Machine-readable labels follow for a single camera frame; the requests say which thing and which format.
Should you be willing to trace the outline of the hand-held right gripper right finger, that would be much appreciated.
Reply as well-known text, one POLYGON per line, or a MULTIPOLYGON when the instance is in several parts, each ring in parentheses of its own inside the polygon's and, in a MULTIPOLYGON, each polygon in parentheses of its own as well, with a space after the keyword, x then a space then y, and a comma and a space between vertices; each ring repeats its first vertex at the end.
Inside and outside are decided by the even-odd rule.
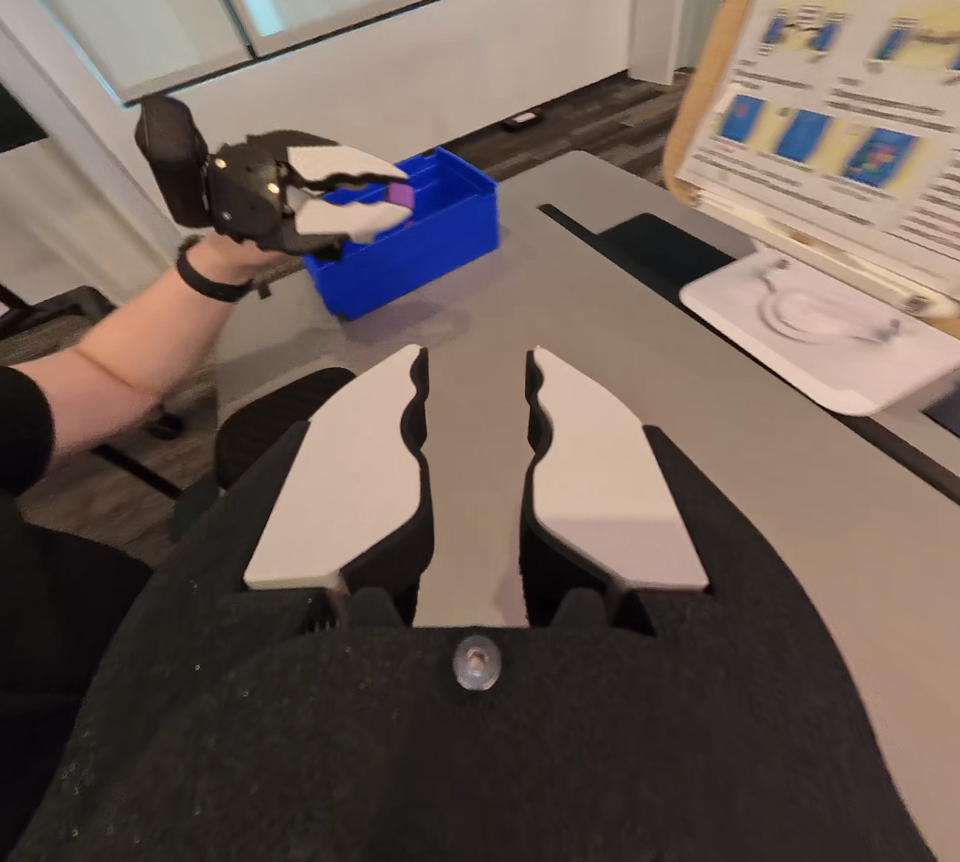
POLYGON ((709 576, 640 418, 546 348, 526 354, 527 440, 519 570, 528 624, 577 590, 606 619, 640 592, 701 595, 709 576))

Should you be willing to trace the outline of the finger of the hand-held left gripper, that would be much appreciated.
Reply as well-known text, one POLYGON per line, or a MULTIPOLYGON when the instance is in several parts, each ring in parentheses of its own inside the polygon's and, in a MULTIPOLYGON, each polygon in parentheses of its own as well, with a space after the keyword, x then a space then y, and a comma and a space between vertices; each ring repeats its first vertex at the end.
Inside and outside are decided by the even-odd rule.
POLYGON ((289 146, 286 164, 287 193, 325 194, 350 184, 409 183, 408 174, 396 165, 342 144, 289 146))
POLYGON ((294 216, 295 230, 303 236, 328 236, 336 241, 368 244, 380 233, 402 223, 402 206, 379 201, 333 204, 312 198, 294 216))

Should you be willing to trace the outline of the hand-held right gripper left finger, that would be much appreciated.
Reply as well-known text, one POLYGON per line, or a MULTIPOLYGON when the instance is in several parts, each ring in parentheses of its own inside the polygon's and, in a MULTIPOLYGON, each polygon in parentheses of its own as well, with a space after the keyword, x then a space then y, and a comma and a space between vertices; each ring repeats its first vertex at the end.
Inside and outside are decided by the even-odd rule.
POLYGON ((390 599, 410 627, 435 546, 426 347, 354 377, 298 426, 298 445, 244 572, 254 592, 390 599))

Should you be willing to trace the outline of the blue plastic bin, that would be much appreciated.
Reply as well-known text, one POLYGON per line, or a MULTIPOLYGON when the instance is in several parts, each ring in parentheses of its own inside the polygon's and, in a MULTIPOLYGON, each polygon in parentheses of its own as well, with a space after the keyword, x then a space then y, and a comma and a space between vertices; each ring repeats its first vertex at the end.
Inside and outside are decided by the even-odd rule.
POLYGON ((411 219, 373 243, 302 261, 326 310, 356 320, 499 246, 498 184, 437 147, 398 165, 413 190, 411 219))

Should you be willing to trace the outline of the person's left forearm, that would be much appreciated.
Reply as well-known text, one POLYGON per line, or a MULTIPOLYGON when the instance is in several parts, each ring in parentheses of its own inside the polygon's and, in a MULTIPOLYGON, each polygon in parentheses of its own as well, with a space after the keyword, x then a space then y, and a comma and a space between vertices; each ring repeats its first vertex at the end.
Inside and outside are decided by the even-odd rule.
POLYGON ((145 422, 203 363, 233 308, 172 270, 73 346, 12 366, 38 409, 38 474, 145 422))

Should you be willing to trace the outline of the person's left hand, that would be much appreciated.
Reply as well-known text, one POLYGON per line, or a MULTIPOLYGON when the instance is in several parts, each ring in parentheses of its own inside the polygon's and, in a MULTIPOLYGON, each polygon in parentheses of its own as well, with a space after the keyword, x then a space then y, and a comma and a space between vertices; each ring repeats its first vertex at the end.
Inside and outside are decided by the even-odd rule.
POLYGON ((258 248, 252 241, 237 242, 227 235, 210 233, 187 251, 190 264, 201 275, 224 283, 242 283, 292 259, 282 252, 258 248))

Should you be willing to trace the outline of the white partition panel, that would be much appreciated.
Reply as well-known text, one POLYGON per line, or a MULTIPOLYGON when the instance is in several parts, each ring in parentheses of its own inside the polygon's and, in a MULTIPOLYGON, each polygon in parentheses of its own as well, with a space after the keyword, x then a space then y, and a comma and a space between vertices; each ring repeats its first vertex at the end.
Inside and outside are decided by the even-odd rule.
POLYGON ((212 148, 301 129, 398 161, 638 65, 683 0, 436 0, 177 90, 212 148))

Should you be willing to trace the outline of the black wristband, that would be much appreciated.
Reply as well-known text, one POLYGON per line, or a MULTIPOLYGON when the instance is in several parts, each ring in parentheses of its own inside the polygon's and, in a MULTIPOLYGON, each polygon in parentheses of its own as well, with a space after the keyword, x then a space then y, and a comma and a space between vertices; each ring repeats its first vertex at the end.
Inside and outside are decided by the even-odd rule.
POLYGON ((247 280, 244 283, 225 283, 210 280, 202 275, 188 258, 189 251, 200 243, 200 239, 198 235, 189 236, 177 247, 175 271, 195 293, 218 303, 237 304, 253 290, 254 280, 247 280))

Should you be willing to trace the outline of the black mesh chair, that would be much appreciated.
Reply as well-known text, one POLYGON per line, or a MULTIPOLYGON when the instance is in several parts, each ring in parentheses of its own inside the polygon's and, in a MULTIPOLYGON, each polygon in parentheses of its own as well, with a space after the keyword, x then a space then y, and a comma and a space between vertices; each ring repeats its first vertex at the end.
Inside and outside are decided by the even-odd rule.
POLYGON ((232 413, 214 440, 212 471, 186 488, 174 504, 170 538, 190 528, 292 425, 305 422, 353 381, 353 371, 322 368, 253 400, 232 413))

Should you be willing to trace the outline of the black desk flap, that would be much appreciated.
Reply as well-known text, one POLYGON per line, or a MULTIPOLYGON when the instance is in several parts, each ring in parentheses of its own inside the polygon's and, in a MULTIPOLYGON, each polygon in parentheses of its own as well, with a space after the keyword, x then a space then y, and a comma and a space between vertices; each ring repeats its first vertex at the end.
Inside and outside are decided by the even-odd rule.
POLYGON ((959 385, 925 408, 922 413, 935 424, 959 439, 960 436, 960 394, 959 385))
POLYGON ((599 238, 639 275, 677 291, 735 261, 728 253, 649 212, 600 233, 599 238))

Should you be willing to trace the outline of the black wall screen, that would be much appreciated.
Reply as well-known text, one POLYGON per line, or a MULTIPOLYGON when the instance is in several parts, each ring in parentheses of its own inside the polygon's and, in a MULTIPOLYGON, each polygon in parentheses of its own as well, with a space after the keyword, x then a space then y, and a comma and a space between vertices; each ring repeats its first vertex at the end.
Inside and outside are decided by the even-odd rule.
POLYGON ((6 89, 0 87, 1 103, 1 153, 21 148, 48 138, 34 117, 6 89))

